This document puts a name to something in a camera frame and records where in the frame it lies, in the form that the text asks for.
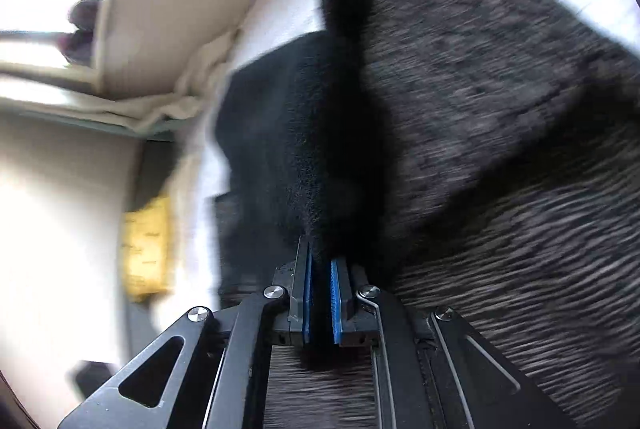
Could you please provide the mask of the black grey knit hooded jacket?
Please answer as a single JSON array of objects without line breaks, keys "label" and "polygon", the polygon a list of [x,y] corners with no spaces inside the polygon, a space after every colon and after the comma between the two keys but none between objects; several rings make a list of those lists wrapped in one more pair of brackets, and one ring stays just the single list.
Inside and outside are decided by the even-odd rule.
[{"label": "black grey knit hooded jacket", "polygon": [[220,300],[295,256],[450,305],[582,428],[639,423],[639,59],[553,0],[321,0],[232,74]]}]

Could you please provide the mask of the dark pink bottles on sill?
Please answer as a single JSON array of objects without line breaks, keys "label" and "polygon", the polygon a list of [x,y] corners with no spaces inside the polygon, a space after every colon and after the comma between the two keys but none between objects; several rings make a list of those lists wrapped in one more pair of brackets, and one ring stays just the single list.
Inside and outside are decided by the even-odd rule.
[{"label": "dark pink bottles on sill", "polygon": [[102,0],[80,0],[70,10],[68,21],[76,27],[58,40],[58,49],[71,64],[90,66],[96,21]]}]

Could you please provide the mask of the beige curtain left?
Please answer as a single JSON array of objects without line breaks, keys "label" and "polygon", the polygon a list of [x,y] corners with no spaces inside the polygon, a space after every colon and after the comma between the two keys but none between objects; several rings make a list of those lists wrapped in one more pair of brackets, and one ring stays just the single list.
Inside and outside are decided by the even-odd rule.
[{"label": "beige curtain left", "polygon": [[149,137],[190,121],[220,97],[239,30],[202,45],[168,93],[110,100],[4,74],[1,108],[28,117]]}]

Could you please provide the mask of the yellow patterned pillow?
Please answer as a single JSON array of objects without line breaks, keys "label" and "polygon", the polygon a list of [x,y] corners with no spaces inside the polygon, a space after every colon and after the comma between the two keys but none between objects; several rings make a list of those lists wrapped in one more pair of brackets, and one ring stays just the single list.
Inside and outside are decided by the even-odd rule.
[{"label": "yellow patterned pillow", "polygon": [[120,273],[131,301],[142,302],[171,290],[172,248],[174,223],[168,194],[160,193],[142,208],[124,214]]}]

